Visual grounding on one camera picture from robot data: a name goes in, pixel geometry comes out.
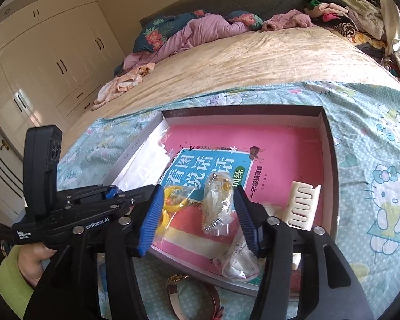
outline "blue gripper pad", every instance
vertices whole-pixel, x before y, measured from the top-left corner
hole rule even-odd
[[[120,192],[123,192],[123,190],[120,190],[118,187],[112,188],[109,192],[105,194],[105,198],[107,200],[114,198],[117,194]]]
[[[164,189],[161,185],[157,185],[150,208],[148,209],[144,221],[139,229],[139,243],[137,250],[140,256],[144,256],[153,243],[160,215],[162,214],[164,200]]]
[[[250,202],[240,185],[234,189],[234,207],[247,247],[256,256],[261,251],[262,224],[268,219],[267,211],[261,204]]]

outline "wristwatch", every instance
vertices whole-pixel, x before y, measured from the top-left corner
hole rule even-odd
[[[178,287],[177,284],[181,280],[190,278],[189,275],[175,274],[171,276],[166,283],[167,294],[172,305],[172,309],[179,320],[189,320],[182,311],[181,304],[179,303]],[[219,298],[218,291],[213,285],[203,283],[212,298],[213,312],[210,316],[210,320],[221,320],[224,312],[224,307],[221,307],[221,300]]]

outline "bedspread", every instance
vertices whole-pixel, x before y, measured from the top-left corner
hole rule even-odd
[[[372,58],[321,27],[246,32],[203,44],[157,64],[144,81],[64,131],[63,152],[98,118],[112,118],[236,86],[298,81],[400,83]]]
[[[343,59],[340,62],[348,67]],[[163,91],[162,95],[168,95],[161,103],[166,104],[117,118],[103,118],[90,125],[62,158],[58,166],[58,188],[101,182],[125,148],[160,110],[255,103],[323,106],[334,137],[338,163],[337,245],[359,278],[378,318],[400,291],[400,88],[391,77],[373,67],[369,73],[379,74],[380,80],[395,88],[304,81],[240,86],[217,93],[199,93],[173,103],[167,101],[175,98],[176,93]],[[242,77],[249,75],[239,72],[242,82]],[[363,78],[375,81],[366,74]],[[140,100],[141,107],[147,107],[147,102],[142,100],[146,98]],[[150,101],[150,105],[152,102],[159,103],[157,99]],[[134,264],[148,316],[173,319],[165,294],[165,280],[172,271],[152,257],[135,259]],[[225,307],[224,319],[249,318],[254,303],[252,297],[222,289],[219,293]],[[104,286],[100,300],[102,311],[109,315]],[[202,309],[207,307],[205,302],[207,298],[205,301],[204,295],[193,286],[182,292],[181,303],[189,318],[201,318]],[[296,304],[291,303],[288,316],[294,316],[296,308]]]

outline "beige bedspread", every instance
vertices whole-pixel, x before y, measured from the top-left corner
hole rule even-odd
[[[158,63],[140,85],[98,110],[86,112],[66,131],[62,156],[101,117],[237,86],[321,80],[400,89],[400,82],[372,58],[321,27],[246,32]]]

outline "light blue bedsheet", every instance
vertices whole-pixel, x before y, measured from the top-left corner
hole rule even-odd
[[[400,90],[336,82],[234,88],[183,99],[113,119],[99,119],[58,166],[59,190],[100,183],[134,137],[160,110],[230,104],[299,104],[325,108],[339,173],[337,245],[352,264],[377,318],[400,291]],[[172,271],[152,256],[135,261],[151,319],[174,319],[165,281]],[[254,299],[219,290],[224,319],[248,319]],[[205,318],[207,296],[188,284],[181,304],[191,319]],[[107,313],[106,303],[102,303]],[[295,315],[291,304],[288,316]]]

